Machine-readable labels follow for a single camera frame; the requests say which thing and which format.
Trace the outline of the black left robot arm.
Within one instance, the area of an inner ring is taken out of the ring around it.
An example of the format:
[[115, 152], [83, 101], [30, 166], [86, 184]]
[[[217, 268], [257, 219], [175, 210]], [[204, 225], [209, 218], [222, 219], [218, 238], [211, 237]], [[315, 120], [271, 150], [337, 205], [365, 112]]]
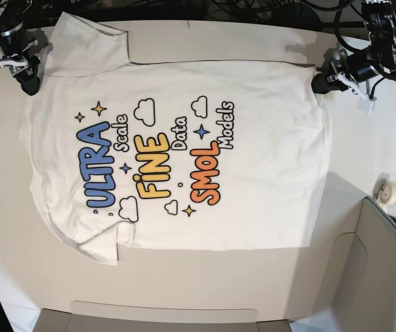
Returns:
[[[311, 83], [316, 94], [350, 89], [362, 100], [376, 101], [377, 85], [384, 80], [396, 82], [396, 12], [391, 1], [362, 1], [361, 9], [353, 1], [340, 1], [324, 8], [304, 3], [315, 10], [334, 12], [334, 35], [339, 42], [338, 55], [327, 69]], [[362, 18], [370, 44], [365, 48], [351, 46], [339, 32], [342, 11], [351, 8]]]

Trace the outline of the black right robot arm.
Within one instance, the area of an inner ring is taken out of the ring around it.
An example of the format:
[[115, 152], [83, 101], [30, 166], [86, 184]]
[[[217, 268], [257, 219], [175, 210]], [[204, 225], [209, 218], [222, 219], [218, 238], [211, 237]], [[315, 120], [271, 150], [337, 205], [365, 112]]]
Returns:
[[38, 93], [41, 84], [39, 58], [30, 55], [38, 41], [27, 36], [23, 17], [31, 5], [32, 1], [0, 1], [0, 68], [7, 67], [29, 96]]

